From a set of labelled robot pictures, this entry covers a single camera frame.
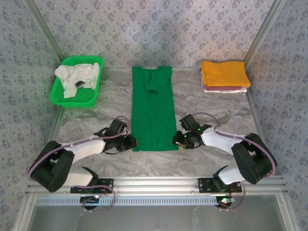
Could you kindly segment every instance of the patterned wallpaper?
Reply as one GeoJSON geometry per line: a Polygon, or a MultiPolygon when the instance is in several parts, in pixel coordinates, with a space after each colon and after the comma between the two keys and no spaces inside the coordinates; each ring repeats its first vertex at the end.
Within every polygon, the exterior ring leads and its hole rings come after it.
{"type": "Polygon", "coordinates": [[[262,131],[308,230],[308,2],[288,0],[248,68],[262,131]]]}
{"type": "Polygon", "coordinates": [[[66,56],[105,67],[242,60],[273,0],[35,0],[66,56]]]}
{"type": "Polygon", "coordinates": [[[0,230],[9,231],[54,120],[57,63],[21,0],[2,0],[0,9],[0,230]]]}

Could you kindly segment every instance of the metal bracket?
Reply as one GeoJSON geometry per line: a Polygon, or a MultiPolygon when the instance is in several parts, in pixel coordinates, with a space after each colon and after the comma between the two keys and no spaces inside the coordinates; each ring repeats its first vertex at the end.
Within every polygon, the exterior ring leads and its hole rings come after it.
{"type": "MultiPolygon", "coordinates": [[[[113,189],[114,186],[114,179],[112,178],[98,178],[97,183],[95,185],[105,185],[113,189]]],[[[81,189],[77,187],[71,187],[70,193],[77,193],[77,194],[104,194],[104,193],[112,193],[111,190],[104,188],[94,188],[94,189],[81,189]]]]}
{"type": "Polygon", "coordinates": [[[225,190],[219,191],[218,188],[214,185],[213,178],[198,178],[199,193],[232,193],[231,187],[238,193],[242,192],[242,187],[240,182],[235,182],[230,185],[225,190]]]}

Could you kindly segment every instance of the pink folded cloth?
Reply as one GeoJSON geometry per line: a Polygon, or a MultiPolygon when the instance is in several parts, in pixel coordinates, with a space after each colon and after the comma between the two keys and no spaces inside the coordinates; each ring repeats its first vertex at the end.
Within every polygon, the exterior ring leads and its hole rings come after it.
{"type": "Polygon", "coordinates": [[[233,86],[225,86],[225,87],[209,87],[208,85],[203,85],[203,89],[205,90],[240,90],[242,87],[233,87],[233,86]]]}

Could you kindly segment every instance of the marble surface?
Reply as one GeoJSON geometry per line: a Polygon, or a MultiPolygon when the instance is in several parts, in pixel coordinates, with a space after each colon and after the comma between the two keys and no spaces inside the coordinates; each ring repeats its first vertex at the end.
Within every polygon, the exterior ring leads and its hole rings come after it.
{"type": "MultiPolygon", "coordinates": [[[[256,132],[247,96],[238,94],[204,93],[200,72],[173,71],[172,87],[179,120],[189,113],[207,112],[221,122],[220,130],[235,134],[256,132]]],[[[103,71],[100,92],[93,108],[66,109],[57,141],[72,142],[108,127],[119,115],[131,117],[131,71],[103,71]]],[[[203,125],[214,120],[198,115],[203,125]]],[[[232,155],[215,147],[201,146],[195,150],[179,149],[168,152],[133,152],[96,154],[77,161],[75,165],[91,168],[100,177],[118,176],[212,176],[219,168],[234,164],[232,155]]]]}

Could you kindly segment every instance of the folded orange shirt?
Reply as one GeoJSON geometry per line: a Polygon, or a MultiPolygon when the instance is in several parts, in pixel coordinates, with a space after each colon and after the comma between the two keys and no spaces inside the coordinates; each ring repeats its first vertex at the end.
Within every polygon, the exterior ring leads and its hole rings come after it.
{"type": "Polygon", "coordinates": [[[244,62],[227,61],[200,63],[203,84],[209,87],[250,87],[250,81],[245,72],[244,62]]]}

